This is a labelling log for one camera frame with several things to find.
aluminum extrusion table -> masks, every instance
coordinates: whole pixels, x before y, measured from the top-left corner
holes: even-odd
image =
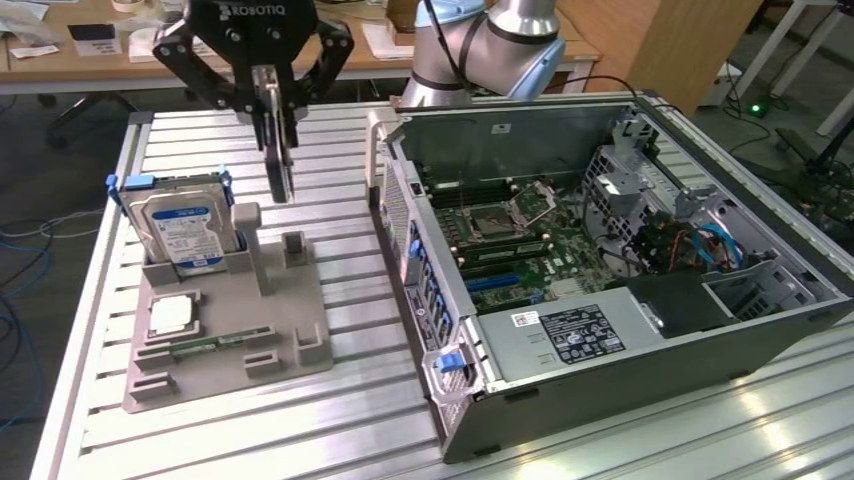
[[[262,204],[263,238],[304,229],[316,242],[336,366],[127,414],[143,249],[109,204],[32,478],[851,478],[851,322],[729,385],[442,464],[364,201],[364,117],[379,106],[311,109],[294,151],[296,203],[284,206],[234,114],[157,114],[129,126],[117,173],[191,174],[224,163],[238,201]]]

gray floor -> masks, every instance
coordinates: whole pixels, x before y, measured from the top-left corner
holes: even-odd
[[[769,31],[747,36],[742,40],[733,60],[747,65]],[[785,44],[762,78],[773,76],[782,59],[797,46]],[[827,139],[813,131],[833,110],[854,84],[851,70],[817,57],[805,75],[793,85],[787,99],[791,110],[773,111],[762,123],[769,128],[790,127],[805,133],[817,149],[822,149]],[[390,91],[399,84],[386,86]],[[765,90],[762,82],[747,94],[751,100]],[[72,145],[65,151],[53,151],[44,145],[43,128],[71,105],[77,95],[60,95],[60,105],[44,109],[35,97],[21,96],[15,109],[0,116],[0,224],[25,218],[53,218],[73,211],[100,208],[104,204],[103,180],[115,166],[121,145],[125,114],[112,105],[101,105],[65,130]],[[145,110],[173,111],[204,108],[201,103],[184,99],[180,90],[136,92],[128,95],[136,105]],[[336,92],[335,100],[355,98],[352,86]],[[0,99],[0,105],[11,98]],[[755,137],[758,128],[733,120],[717,109],[701,110],[695,121],[711,137],[730,147]],[[753,144],[739,150],[745,157],[767,163],[777,163],[786,154],[773,148],[773,140]],[[839,157],[854,161],[854,138],[849,139]],[[93,218],[75,221],[69,230],[87,229],[95,225]],[[41,238],[20,245],[39,246]],[[47,412],[52,385],[60,368],[65,337],[71,328],[77,295],[87,271],[95,237],[56,240],[52,251],[51,270],[33,288],[13,298],[20,320],[33,337],[39,359],[45,373],[45,401],[27,414],[31,423],[15,425],[0,433],[0,478],[25,478],[32,466],[32,457],[41,432],[39,416]],[[29,254],[0,248],[0,280],[28,260]],[[9,355],[9,342],[0,344],[0,359]],[[32,398],[32,362],[21,352],[13,367],[0,376],[0,419],[15,416]]]

